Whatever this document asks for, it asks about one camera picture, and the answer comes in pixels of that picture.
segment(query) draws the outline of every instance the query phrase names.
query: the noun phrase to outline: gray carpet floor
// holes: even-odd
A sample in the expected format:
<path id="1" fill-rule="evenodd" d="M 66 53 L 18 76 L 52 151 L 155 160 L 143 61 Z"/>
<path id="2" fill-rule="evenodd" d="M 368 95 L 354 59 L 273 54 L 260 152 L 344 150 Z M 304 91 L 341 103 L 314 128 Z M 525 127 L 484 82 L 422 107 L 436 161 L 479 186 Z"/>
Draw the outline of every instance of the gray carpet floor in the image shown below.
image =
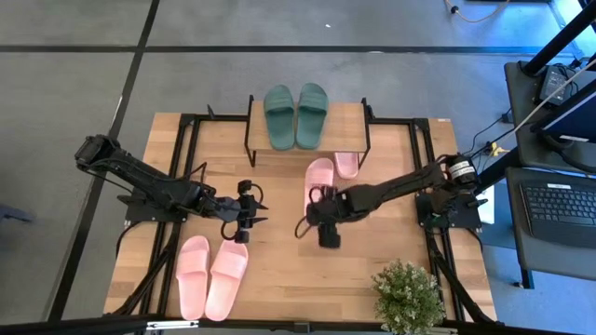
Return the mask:
<path id="1" fill-rule="evenodd" d="M 0 46 L 136 45 L 150 4 L 4 1 Z M 486 15 L 496 6 L 458 5 L 470 17 Z M 575 5 L 556 6 L 566 20 L 577 11 Z M 542 47 L 559 30 L 550 6 L 531 3 L 511 4 L 494 20 L 470 25 L 448 14 L 441 1 L 162 0 L 148 44 Z M 577 46 L 587 53 L 594 38 L 593 32 L 584 33 Z M 560 61 L 570 62 L 570 51 Z M 451 118 L 457 143 L 467 150 L 473 135 L 508 109 L 503 65 L 528 56 L 145 54 L 119 140 L 141 155 L 154 113 L 205 113 L 207 104 L 216 113 L 244 113 L 250 94 L 262 97 L 280 83 L 297 92 L 313 81 L 333 101 L 367 97 L 379 116 Z M 131 60 L 130 53 L 0 52 L 0 203 L 35 215 L 32 223 L 0 224 L 0 324 L 33 322 L 45 315 L 90 183 L 75 169 L 73 155 L 86 135 L 110 128 Z M 507 129 L 499 124 L 479 140 L 491 140 Z M 66 318 L 102 313 L 124 220 L 117 194 L 114 187 L 103 187 Z M 524 291 L 509 284 L 519 280 L 514 250 L 486 248 L 484 257 L 501 321 L 593 333 L 596 321 L 589 316 L 596 315 L 596 303 L 590 297 L 596 296 L 596 282 L 537 274 L 536 290 Z"/>

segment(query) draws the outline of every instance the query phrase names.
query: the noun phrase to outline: black desk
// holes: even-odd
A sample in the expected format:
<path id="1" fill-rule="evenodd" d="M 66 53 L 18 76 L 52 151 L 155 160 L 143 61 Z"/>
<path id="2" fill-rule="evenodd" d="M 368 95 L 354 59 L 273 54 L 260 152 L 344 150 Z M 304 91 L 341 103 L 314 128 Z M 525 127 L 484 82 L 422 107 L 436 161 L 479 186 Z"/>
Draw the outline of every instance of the black desk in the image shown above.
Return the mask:
<path id="1" fill-rule="evenodd" d="M 539 180 L 545 176 L 552 182 L 563 184 L 568 183 L 570 179 L 576 178 L 523 168 L 511 167 L 507 169 L 509 203 L 511 205 L 515 244 L 520 266 L 522 269 L 596 280 L 596 249 L 573 248 L 550 243 L 530 234 L 528 220 L 523 208 L 520 182 Z M 531 277 L 529 271 L 526 272 L 526 275 Z"/>
<path id="2" fill-rule="evenodd" d="M 513 122 L 517 126 L 535 108 L 534 97 L 541 78 L 523 74 L 517 62 L 505 64 L 505 78 Z M 584 72 L 576 79 L 576 83 L 582 88 L 594 79 L 596 79 L 596 73 Z M 546 108 L 540 109 L 532 116 L 530 122 L 541 119 L 548 112 Z M 478 193 L 503 179 L 506 168 L 529 167 L 578 172 L 576 168 L 563 162 L 558 154 L 540 143 L 536 135 L 530 131 L 530 125 L 522 127 L 516 133 L 516 139 L 518 143 L 516 148 L 480 174 L 481 185 Z M 576 143 L 567 153 L 584 164 L 596 166 L 596 144 Z"/>

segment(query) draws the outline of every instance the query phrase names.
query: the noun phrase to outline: slipper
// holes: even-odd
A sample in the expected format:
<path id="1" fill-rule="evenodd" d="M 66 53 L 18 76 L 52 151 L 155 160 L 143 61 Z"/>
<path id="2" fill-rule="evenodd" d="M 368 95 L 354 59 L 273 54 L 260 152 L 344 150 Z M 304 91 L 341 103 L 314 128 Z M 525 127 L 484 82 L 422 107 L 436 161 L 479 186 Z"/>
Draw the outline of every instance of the slipper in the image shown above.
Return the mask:
<path id="1" fill-rule="evenodd" d="M 358 153 L 335 153 L 337 174 L 343 179 L 354 179 L 358 176 Z"/>
<path id="2" fill-rule="evenodd" d="M 264 118 L 271 146 L 276 150 L 291 149 L 294 146 L 294 101 L 289 88 L 277 85 L 267 92 Z"/>
<path id="3" fill-rule="evenodd" d="M 230 314 L 248 262 L 245 245 L 222 242 L 211 267 L 211 286 L 205 305 L 205 316 L 210 320 L 222 321 Z"/>
<path id="4" fill-rule="evenodd" d="M 298 126 L 296 143 L 303 149 L 317 149 L 329 108 L 327 94 L 317 84 L 302 87 L 298 101 Z"/>
<path id="5" fill-rule="evenodd" d="M 198 320 L 205 311 L 209 242 L 194 236 L 184 242 L 176 262 L 180 289 L 180 311 L 185 320 Z"/>
<path id="6" fill-rule="evenodd" d="M 305 215 L 306 206 L 310 204 L 308 194 L 314 186 L 332 186 L 333 185 L 333 162 L 329 158 L 319 158 L 310 163 L 306 169 L 305 178 Z M 314 190 L 312 193 L 313 201 L 317 202 L 321 193 L 319 190 Z"/>

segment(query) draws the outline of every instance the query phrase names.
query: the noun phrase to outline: green slide sandal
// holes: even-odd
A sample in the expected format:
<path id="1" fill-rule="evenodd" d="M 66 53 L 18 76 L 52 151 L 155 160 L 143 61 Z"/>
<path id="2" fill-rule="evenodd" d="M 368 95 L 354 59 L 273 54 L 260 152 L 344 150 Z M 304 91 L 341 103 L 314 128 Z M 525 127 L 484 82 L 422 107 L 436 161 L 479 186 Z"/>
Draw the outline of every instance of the green slide sandal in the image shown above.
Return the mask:
<path id="1" fill-rule="evenodd" d="M 317 149 L 327 116 L 329 100 L 317 84 L 308 83 L 302 87 L 298 102 L 298 126 L 296 143 L 303 149 Z"/>
<path id="2" fill-rule="evenodd" d="M 294 101 L 286 86 L 277 85 L 267 92 L 264 118 L 271 146 L 275 150 L 291 149 L 294 146 Z"/>

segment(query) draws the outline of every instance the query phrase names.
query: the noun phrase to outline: wooden shelf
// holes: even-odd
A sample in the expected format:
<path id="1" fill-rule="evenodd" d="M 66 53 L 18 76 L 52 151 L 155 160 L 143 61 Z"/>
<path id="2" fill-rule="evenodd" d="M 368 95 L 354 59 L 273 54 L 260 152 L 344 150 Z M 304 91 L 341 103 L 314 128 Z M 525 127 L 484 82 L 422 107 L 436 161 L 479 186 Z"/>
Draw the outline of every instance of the wooden shelf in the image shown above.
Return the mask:
<path id="1" fill-rule="evenodd" d="M 367 145 L 367 127 L 362 103 L 331 102 L 323 126 L 320 146 L 315 150 L 306 150 L 295 145 L 289 152 L 365 153 L 369 148 Z M 269 141 L 262 101 L 251 101 L 251 118 L 248 131 L 247 149 L 256 152 L 278 152 L 273 149 Z"/>

